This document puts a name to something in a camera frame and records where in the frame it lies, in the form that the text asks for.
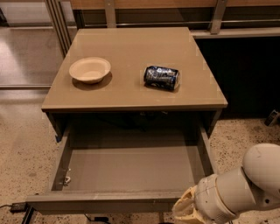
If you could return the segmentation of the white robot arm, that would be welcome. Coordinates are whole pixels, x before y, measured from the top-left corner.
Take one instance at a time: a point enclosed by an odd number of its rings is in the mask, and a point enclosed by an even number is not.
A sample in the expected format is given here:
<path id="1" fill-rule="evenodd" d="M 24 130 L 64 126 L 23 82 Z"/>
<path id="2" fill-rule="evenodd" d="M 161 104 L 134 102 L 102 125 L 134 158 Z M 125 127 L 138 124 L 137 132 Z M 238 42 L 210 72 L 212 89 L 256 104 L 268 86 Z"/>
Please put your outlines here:
<path id="1" fill-rule="evenodd" d="M 187 189 L 172 208 L 178 224 L 226 224 L 240 214 L 280 207 L 280 146 L 259 143 L 242 166 L 212 174 Z"/>

